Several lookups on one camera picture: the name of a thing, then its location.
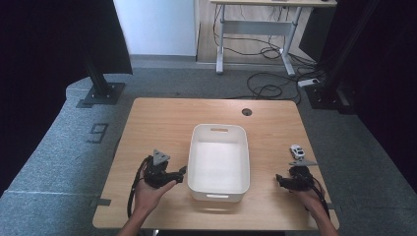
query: black cable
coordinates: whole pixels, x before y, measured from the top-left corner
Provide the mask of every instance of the black cable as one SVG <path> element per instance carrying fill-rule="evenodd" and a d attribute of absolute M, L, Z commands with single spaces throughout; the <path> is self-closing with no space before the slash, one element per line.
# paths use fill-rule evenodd
<path fill-rule="evenodd" d="M 313 184 L 311 184 L 306 177 L 304 177 L 303 175 L 296 173 L 296 175 L 302 179 L 306 184 L 309 185 L 309 187 L 317 194 L 317 196 L 319 197 L 320 202 L 322 203 L 323 208 L 325 209 L 326 214 L 328 215 L 328 218 L 330 218 L 330 213 L 328 212 L 328 203 L 326 203 L 325 200 L 325 196 L 323 196 L 323 193 L 321 191 L 319 191 L 316 186 Z"/>
<path fill-rule="evenodd" d="M 133 184 L 132 184 L 131 192 L 129 194 L 128 205 L 127 205 L 127 212 L 128 212 L 129 218 L 132 215 L 132 202 L 133 202 L 133 197 L 135 196 L 136 187 L 138 186 L 139 181 L 144 179 L 144 178 L 141 178 L 141 172 L 144 169 L 145 165 L 149 162 L 150 158 L 151 156 L 148 156 L 147 158 L 145 158 L 144 161 L 142 161 L 141 166 L 138 169 L 138 172 L 136 172 L 135 180 L 133 181 Z"/>
<path fill-rule="evenodd" d="M 313 60 L 309 60 L 309 59 L 306 59 L 306 58 L 303 58 L 303 57 L 300 57 L 291 53 L 288 53 L 288 55 L 291 57 L 293 61 L 297 61 L 303 64 L 304 66 L 310 66 L 312 68 L 316 68 L 317 66 L 317 63 Z"/>
<path fill-rule="evenodd" d="M 254 80 L 258 76 L 277 77 L 280 79 L 284 79 L 287 82 L 283 84 L 279 84 L 279 85 L 265 85 L 261 87 L 252 88 L 251 80 Z M 282 95 L 282 87 L 288 85 L 289 83 L 295 84 L 297 93 L 292 97 L 280 97 Z M 266 99 L 266 100 L 292 100 L 299 96 L 300 98 L 298 99 L 298 101 L 296 101 L 296 104 L 299 104 L 301 102 L 301 96 L 300 96 L 300 90 L 298 89 L 297 84 L 298 84 L 298 79 L 287 78 L 287 77 L 283 77 L 280 75 L 267 73 L 267 72 L 260 72 L 260 73 L 256 73 L 250 76 L 246 81 L 246 86 L 248 90 L 252 93 L 252 95 L 240 95 L 240 96 L 234 96 L 234 97 L 227 97 L 224 99 L 252 98 L 252 99 Z M 275 93 L 266 95 L 265 93 L 263 93 L 264 91 L 275 91 Z"/>
<path fill-rule="evenodd" d="M 276 12 L 277 12 L 276 7 L 273 7 L 272 12 L 270 13 L 270 15 L 268 17 L 269 21 L 271 21 L 271 19 L 273 18 L 275 22 L 279 22 L 279 20 L 281 18 L 281 14 L 282 14 L 282 7 L 279 8 L 278 19 L 275 17 Z M 274 45 L 270 42 L 271 39 L 272 39 L 272 35 L 269 35 L 268 36 L 268 45 L 269 45 L 269 47 L 262 48 L 261 49 L 261 54 L 269 60 L 274 60 L 274 59 L 278 59 L 278 58 L 281 57 L 281 52 L 279 51 L 280 47 L 278 47 L 278 46 L 276 46 L 276 45 Z M 267 53 L 271 53 L 271 52 L 277 53 L 277 56 L 273 56 L 273 57 L 267 56 Z"/>
<path fill-rule="evenodd" d="M 221 8 L 222 8 L 223 6 L 220 6 L 220 9 L 218 9 L 218 11 L 217 11 L 217 8 L 218 8 L 218 4 L 216 4 L 215 5 L 215 10 L 214 10 L 214 21 L 213 21 L 213 23 L 212 23 L 212 33 L 213 33 L 213 39 L 214 39 L 214 43 L 218 46 L 218 43 L 217 43 L 217 40 L 216 40 L 216 38 L 217 37 L 219 37 L 219 35 L 217 34 L 217 33 L 215 33 L 215 23 L 217 22 L 217 18 L 218 18 L 218 15 L 220 15 L 220 12 L 221 12 Z M 263 40 L 260 40 L 260 39 L 256 39 L 256 38 L 248 38 L 248 37 L 223 37 L 223 39 L 235 39 L 235 40 L 251 40 L 251 41 L 257 41 L 257 42 L 262 42 L 262 43 L 265 43 L 265 44 L 268 44 L 268 45 L 270 45 L 270 43 L 268 43 L 268 42 L 266 42 L 266 41 L 263 41 Z M 242 53 L 242 52 L 239 52 L 239 51 L 236 51 L 236 50 L 234 50 L 234 49 L 231 49 L 231 48 L 229 48 L 229 47 L 223 47 L 223 49 L 225 49 L 225 50 L 229 50 L 229 51 L 232 51 L 232 52 L 235 52 L 235 53 L 237 53 L 237 54 L 240 54 L 240 55 L 243 55 L 243 56 L 256 56 L 256 55 L 262 55 L 262 52 L 258 52 L 258 53 Z"/>
<path fill-rule="evenodd" d="M 319 184 L 319 187 L 320 187 L 320 192 L 322 193 L 323 192 L 323 187 L 322 187 L 322 184 L 319 182 L 319 180 L 317 180 L 315 177 L 313 177 L 313 179 Z"/>
<path fill-rule="evenodd" d="M 243 15 L 243 9 L 242 9 L 242 5 L 240 6 L 240 15 L 243 17 L 244 20 L 246 20 L 245 16 Z"/>

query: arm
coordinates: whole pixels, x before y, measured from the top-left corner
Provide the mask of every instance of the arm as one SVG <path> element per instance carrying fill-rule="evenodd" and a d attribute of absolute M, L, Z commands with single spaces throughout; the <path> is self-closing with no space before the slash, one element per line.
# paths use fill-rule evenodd
<path fill-rule="evenodd" d="M 176 181 L 173 180 L 159 189 L 154 189 L 145 183 L 144 180 L 139 181 L 135 191 L 135 208 L 133 213 L 117 235 L 136 236 L 145 219 L 159 204 L 160 198 L 175 185 Z"/>
<path fill-rule="evenodd" d="M 326 214 L 326 211 L 323 208 L 322 203 L 319 200 L 319 197 L 313 190 L 309 190 L 307 192 L 293 191 L 293 193 L 309 210 L 311 216 L 315 219 L 317 226 L 319 227 L 320 234 L 322 236 L 338 235 L 336 229 L 334 228 L 333 224 L 328 218 L 328 215 Z"/>

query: hole in table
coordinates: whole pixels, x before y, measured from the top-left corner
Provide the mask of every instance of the hole in table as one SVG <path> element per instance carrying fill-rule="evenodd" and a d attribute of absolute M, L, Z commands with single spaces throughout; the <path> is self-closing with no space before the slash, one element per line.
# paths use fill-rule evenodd
<path fill-rule="evenodd" d="M 242 110 L 242 114 L 245 116 L 251 116 L 252 115 L 252 110 L 249 108 L 245 108 Z"/>

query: basket handle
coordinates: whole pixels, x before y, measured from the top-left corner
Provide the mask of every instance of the basket handle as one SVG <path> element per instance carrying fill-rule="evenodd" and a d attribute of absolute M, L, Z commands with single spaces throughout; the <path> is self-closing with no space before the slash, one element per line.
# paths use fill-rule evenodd
<path fill-rule="evenodd" d="M 209 130 L 212 132 L 223 132 L 223 133 L 229 132 L 229 130 L 226 128 L 210 128 Z"/>
<path fill-rule="evenodd" d="M 229 198 L 228 195 L 213 195 L 213 194 L 208 194 L 206 196 L 208 198 L 211 198 L 211 199 L 228 199 Z"/>

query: white plastic basket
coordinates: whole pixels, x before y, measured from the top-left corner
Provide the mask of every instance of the white plastic basket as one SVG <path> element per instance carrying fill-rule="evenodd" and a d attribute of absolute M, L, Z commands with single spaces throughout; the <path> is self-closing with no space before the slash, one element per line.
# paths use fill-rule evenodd
<path fill-rule="evenodd" d="M 248 141 L 242 127 L 201 124 L 191 139 L 188 186 L 200 201 L 237 203 L 250 185 Z"/>

